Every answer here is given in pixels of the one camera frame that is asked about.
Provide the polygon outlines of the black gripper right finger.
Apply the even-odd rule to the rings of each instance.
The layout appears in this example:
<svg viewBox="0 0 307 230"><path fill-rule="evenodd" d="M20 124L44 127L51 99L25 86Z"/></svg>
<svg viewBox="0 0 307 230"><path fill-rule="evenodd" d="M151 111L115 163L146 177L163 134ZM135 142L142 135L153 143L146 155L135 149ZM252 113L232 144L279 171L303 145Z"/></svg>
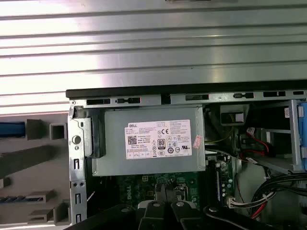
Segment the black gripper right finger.
<svg viewBox="0 0 307 230"><path fill-rule="evenodd" d="M167 200L183 230L265 230L260 223L225 207L206 206L203 210L177 198L175 187L167 186Z"/></svg>

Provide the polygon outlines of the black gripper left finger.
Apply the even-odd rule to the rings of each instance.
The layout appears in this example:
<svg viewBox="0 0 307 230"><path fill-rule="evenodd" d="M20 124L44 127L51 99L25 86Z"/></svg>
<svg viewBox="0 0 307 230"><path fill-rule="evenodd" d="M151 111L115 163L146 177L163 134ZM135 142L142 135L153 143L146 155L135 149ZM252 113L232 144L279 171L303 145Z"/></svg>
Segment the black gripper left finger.
<svg viewBox="0 0 307 230"><path fill-rule="evenodd" d="M69 227L70 230L163 230L167 195L165 184L155 186L155 200L146 200L134 209L120 204Z"/></svg>

